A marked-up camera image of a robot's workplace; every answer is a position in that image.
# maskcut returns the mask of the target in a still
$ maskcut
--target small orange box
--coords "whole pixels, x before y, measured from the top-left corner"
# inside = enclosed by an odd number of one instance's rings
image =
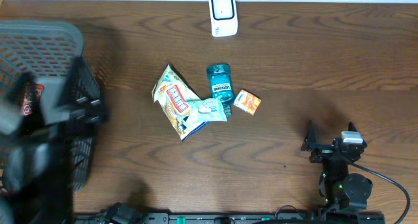
[[[260,103],[260,98],[241,89],[240,93],[235,98],[234,106],[253,116]]]

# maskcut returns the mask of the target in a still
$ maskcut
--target listerine bottle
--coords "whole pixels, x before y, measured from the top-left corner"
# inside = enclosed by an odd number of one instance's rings
[[[206,69],[210,82],[212,97],[221,96],[223,110],[227,117],[231,116],[231,104],[234,102],[231,84],[231,68],[228,64],[211,65]]]

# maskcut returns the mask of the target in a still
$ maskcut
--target wire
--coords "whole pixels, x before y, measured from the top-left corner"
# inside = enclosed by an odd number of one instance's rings
[[[280,214],[280,210],[282,210],[283,208],[293,208],[294,210],[296,210],[296,212],[299,214],[299,216],[300,216],[302,219],[304,219],[304,218],[302,217],[302,215],[300,214],[299,210],[298,210],[297,208],[295,208],[294,206],[291,206],[290,204],[288,204],[288,205],[283,205],[282,207],[280,207],[280,208],[276,211],[276,213],[274,214],[274,217],[275,217],[276,219],[278,219],[278,215]]]
[[[366,171],[366,172],[369,172],[369,173],[371,173],[371,174],[373,174],[373,175],[375,175],[375,176],[378,176],[378,177],[380,177],[381,179],[383,179],[383,180],[386,180],[386,181],[388,181],[388,182],[390,182],[390,183],[392,183],[393,185],[395,185],[395,186],[397,186],[397,188],[399,188],[401,191],[403,191],[404,192],[404,194],[405,194],[405,197],[406,197],[406,207],[405,207],[405,210],[404,210],[404,212],[402,213],[402,215],[399,217],[399,219],[395,222],[395,224],[399,224],[404,218],[405,218],[405,216],[406,216],[406,214],[408,213],[408,211],[410,210],[410,206],[411,206],[411,198],[410,198],[410,194],[408,194],[408,192],[406,191],[406,189],[404,188],[404,187],[402,187],[399,183],[397,183],[396,181],[394,181],[394,180],[392,180],[392,179],[390,179],[390,178],[388,178],[388,177],[386,177],[386,176],[384,176],[384,175],[382,175],[382,174],[380,174],[380,173],[378,173],[378,172],[375,172],[375,171],[373,171],[373,170],[370,170],[370,169],[368,169],[368,168],[365,168],[365,167],[363,167],[363,166],[360,166],[360,165],[357,165],[357,164],[355,164],[355,163],[353,163],[353,162],[351,162],[349,159],[347,159],[345,156],[343,156],[342,154],[341,154],[341,151],[340,151],[340,148],[337,148],[336,149],[336,152],[337,152],[337,154],[338,154],[338,156],[340,156],[347,164],[349,164],[349,165],[352,165],[352,166],[354,166],[354,167],[356,167],[356,168],[359,168],[359,169],[361,169],[361,170],[364,170],[364,171]]]

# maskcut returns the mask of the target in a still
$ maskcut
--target chip bag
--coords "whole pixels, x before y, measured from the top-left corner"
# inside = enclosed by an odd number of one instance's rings
[[[169,64],[154,85],[152,98],[154,102],[159,102],[182,140],[207,124],[207,122],[186,123],[191,110],[191,105],[187,102],[201,99],[178,77]]]
[[[35,84],[35,94],[36,98],[38,100],[38,103],[40,101],[40,96],[42,95],[42,92],[44,91],[45,87],[40,84]],[[30,87],[26,86],[25,89],[25,95],[24,100],[22,102],[22,115],[28,116],[32,114],[32,101],[31,101],[32,93],[30,91]]]

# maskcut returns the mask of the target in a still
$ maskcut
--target wood grain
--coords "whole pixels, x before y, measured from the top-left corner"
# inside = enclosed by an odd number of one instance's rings
[[[354,121],[369,144],[359,164],[405,186],[412,197],[405,223],[416,223],[418,5],[237,6],[237,36],[215,39],[207,3],[4,2],[0,19],[76,25],[112,109],[75,210],[117,201],[172,212],[315,208],[324,202],[316,189],[321,165],[300,152],[307,121],[324,142]],[[151,100],[167,62],[202,98],[210,96],[206,67],[226,62],[234,91],[254,92],[262,104],[254,116],[233,108],[227,123],[180,142]],[[368,210],[393,223],[404,209],[402,192],[364,175],[374,183]]]

